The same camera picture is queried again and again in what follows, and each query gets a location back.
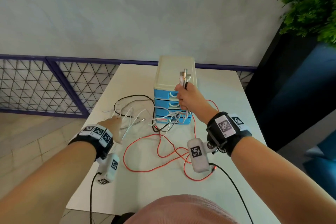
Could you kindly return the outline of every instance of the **person's left hand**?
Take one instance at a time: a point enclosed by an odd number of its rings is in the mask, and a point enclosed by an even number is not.
[[[98,122],[99,125],[107,128],[113,135],[113,141],[119,142],[119,130],[121,127],[121,117],[113,116],[110,119]]]

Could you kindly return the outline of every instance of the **qr code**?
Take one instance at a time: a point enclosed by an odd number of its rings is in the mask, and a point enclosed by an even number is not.
[[[233,121],[237,124],[237,125],[242,125],[244,124],[244,122],[242,122],[241,119],[239,119],[239,117],[232,117]]]
[[[202,156],[201,148],[199,146],[190,148],[192,157]]]
[[[104,179],[101,179],[101,180],[98,180],[101,184],[107,184],[107,183],[110,183],[108,180],[106,180],[105,178]]]
[[[118,167],[118,162],[116,162],[115,160],[112,161],[112,166],[111,166],[115,171],[117,170]]]
[[[83,131],[91,131],[94,127],[85,127]]]
[[[97,133],[98,135],[102,135],[104,133],[104,130],[101,128],[95,128],[93,132]]]
[[[225,133],[226,131],[229,131],[232,128],[231,124],[227,120],[224,120],[218,123],[218,126],[223,133]]]
[[[105,132],[105,134],[103,135],[103,139],[104,139],[105,142],[108,143],[110,141],[111,137],[108,133]]]

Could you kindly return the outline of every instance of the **striped pink fabric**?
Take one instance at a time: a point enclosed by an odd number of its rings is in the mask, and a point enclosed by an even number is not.
[[[142,208],[125,224],[238,224],[214,202],[194,195],[162,197]]]

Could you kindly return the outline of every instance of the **potted plant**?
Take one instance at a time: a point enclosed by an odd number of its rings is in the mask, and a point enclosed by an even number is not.
[[[279,1],[288,10],[245,90],[273,150],[336,109],[336,0]],[[291,118],[290,133],[275,133]]]

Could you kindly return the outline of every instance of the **concrete wall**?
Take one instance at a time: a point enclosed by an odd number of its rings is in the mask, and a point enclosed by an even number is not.
[[[305,132],[277,152],[304,171],[302,164],[310,159],[305,157],[304,153],[323,141],[334,130],[336,130],[336,110],[308,128]]]
[[[257,66],[276,0],[0,0],[0,53]]]

